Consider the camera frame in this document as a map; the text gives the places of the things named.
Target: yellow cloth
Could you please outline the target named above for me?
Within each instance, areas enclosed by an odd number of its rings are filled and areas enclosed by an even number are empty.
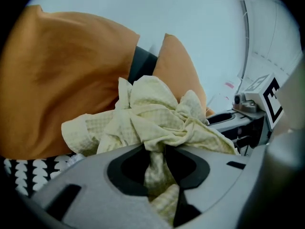
[[[187,91],[178,103],[161,80],[143,76],[133,86],[119,79],[115,110],[81,115],[63,123],[61,132],[72,151],[86,156],[144,143],[151,151],[144,185],[151,197],[157,197],[152,201],[154,209],[172,223],[179,189],[173,186],[175,180],[164,159],[164,147],[185,144],[235,154],[232,141],[204,123],[205,112],[193,91]]]

